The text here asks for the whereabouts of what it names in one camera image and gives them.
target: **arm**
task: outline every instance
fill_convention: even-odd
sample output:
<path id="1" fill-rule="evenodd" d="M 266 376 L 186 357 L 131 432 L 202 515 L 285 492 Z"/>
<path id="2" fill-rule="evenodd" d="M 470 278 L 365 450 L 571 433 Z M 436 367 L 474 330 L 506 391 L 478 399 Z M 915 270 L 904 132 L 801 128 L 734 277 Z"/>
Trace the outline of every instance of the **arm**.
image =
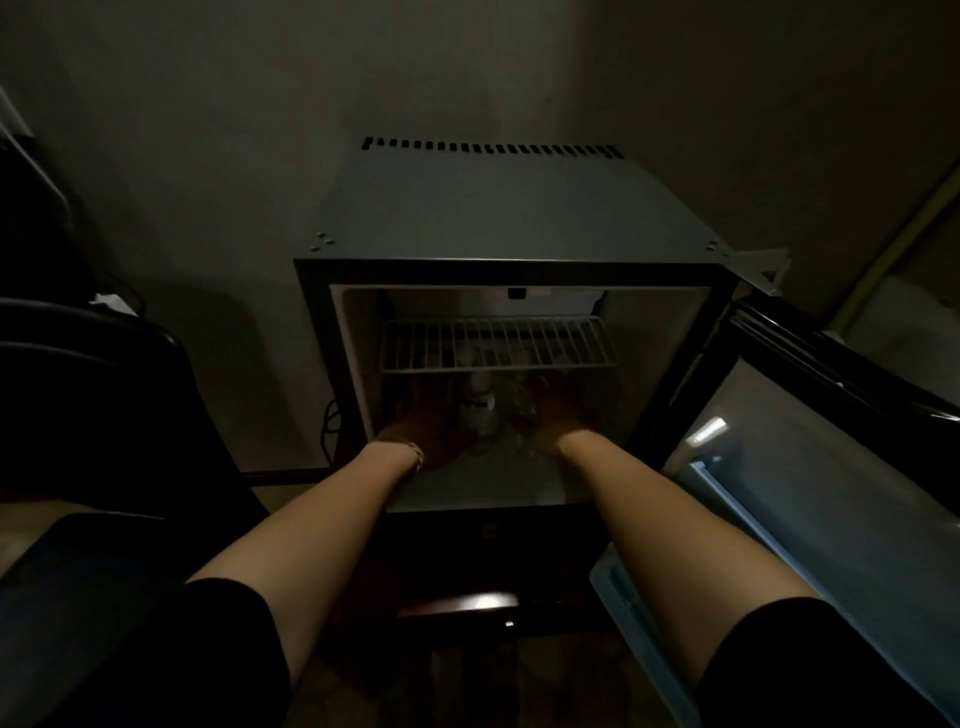
<path id="1" fill-rule="evenodd" d="M 368 444 L 190 578 L 232 579 L 264 598 L 295 684 L 391 491 L 421 454 L 424 467 L 440 467 L 468 443 L 444 411 L 443 388 L 421 389 L 378 438 L 402 442 Z"/>
<path id="2" fill-rule="evenodd" d="M 791 596 L 816 596 L 766 548 L 586 429 L 557 377 L 535 378 L 528 388 L 538 422 L 515 426 L 583 475 L 624 566 L 693 683 L 753 610 Z"/>

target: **wrist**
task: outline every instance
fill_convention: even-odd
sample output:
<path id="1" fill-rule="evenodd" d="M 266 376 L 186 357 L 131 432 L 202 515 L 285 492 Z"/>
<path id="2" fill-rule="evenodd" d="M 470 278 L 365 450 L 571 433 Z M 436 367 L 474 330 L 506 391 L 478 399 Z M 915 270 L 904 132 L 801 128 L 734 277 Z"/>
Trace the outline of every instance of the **wrist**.
<path id="1" fill-rule="evenodd" d="M 386 468 L 391 474 L 400 478 L 420 464 L 420 453 L 412 445 L 404 442 L 374 440 L 360 450 L 357 459 Z"/>
<path id="2" fill-rule="evenodd" d="M 557 452 L 568 463 L 579 467 L 597 443 L 605 439 L 603 435 L 585 427 L 573 429 L 557 439 Z"/>

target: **open fridge door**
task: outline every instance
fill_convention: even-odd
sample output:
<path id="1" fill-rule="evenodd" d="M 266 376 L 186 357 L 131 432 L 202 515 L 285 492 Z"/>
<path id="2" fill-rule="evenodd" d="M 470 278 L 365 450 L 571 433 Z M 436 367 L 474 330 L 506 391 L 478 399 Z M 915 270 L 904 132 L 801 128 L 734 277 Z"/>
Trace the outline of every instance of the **open fridge door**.
<path id="1" fill-rule="evenodd" d="M 776 553 L 960 724 L 958 435 L 955 407 L 761 300 L 733 308 L 641 456 Z M 612 549 L 591 581 L 678 722 L 697 725 Z"/>

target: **mini fridge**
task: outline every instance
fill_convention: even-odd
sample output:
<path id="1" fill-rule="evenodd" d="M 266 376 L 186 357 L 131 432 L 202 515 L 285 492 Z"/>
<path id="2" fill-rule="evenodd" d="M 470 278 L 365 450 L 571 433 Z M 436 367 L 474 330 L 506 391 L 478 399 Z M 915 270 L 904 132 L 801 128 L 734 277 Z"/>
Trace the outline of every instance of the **mini fridge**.
<path id="1" fill-rule="evenodd" d="M 505 425 L 523 377 L 559 369 L 591 426 L 773 549 L 956 720 L 960 411 L 818 333 L 777 298 L 782 258 L 757 261 L 610 145 L 368 137 L 295 262 L 342 438 L 369 441 L 405 377 L 459 382 L 477 444 L 389 510 L 589 500 Z M 696 725 L 612 549 L 591 581 Z"/>

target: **bracelet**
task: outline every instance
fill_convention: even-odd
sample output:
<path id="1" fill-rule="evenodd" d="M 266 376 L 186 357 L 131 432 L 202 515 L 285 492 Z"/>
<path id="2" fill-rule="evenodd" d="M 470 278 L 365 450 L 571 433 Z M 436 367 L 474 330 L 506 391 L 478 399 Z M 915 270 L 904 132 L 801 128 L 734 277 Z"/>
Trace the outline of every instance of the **bracelet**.
<path id="1" fill-rule="evenodd" d="M 423 463 L 426 458 L 423 456 L 423 450 L 420 449 L 420 446 L 413 442 L 412 440 L 405 440 L 402 437 L 392 437 L 387 435 L 386 437 L 377 437 L 374 442 L 376 443 L 397 443 L 398 445 L 406 445 L 413 452 L 417 454 L 417 466 L 414 468 L 413 475 L 416 475 L 420 472 L 420 469 L 423 467 Z"/>

